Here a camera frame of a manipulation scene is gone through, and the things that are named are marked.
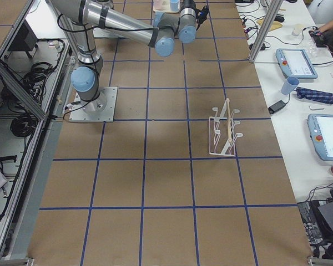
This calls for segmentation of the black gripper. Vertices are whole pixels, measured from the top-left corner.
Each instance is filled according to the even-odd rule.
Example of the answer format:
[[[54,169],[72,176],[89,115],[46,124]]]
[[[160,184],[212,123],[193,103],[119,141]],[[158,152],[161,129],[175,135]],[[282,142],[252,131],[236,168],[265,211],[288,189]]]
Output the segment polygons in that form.
[[[196,4],[194,0],[183,0],[181,4],[181,9],[185,8],[191,8],[191,9],[196,9]]]

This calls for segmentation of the person hand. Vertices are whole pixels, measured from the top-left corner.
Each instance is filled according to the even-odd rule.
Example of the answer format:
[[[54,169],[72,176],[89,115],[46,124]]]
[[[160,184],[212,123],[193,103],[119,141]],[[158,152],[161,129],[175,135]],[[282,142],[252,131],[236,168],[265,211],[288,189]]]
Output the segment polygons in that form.
[[[333,28],[333,23],[326,23],[326,24],[324,24],[324,25],[322,25],[320,28],[319,28],[319,31],[320,32],[325,32],[325,31],[327,31],[327,30],[330,30],[330,29],[332,29]]]

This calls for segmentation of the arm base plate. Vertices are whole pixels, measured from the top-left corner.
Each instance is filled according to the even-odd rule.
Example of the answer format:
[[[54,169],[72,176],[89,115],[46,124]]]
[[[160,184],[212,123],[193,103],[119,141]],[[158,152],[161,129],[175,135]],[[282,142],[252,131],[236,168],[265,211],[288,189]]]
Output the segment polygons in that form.
[[[117,100],[117,87],[100,87],[100,96],[85,106],[80,96],[75,93],[74,101],[78,103],[69,107],[69,122],[113,122]]]

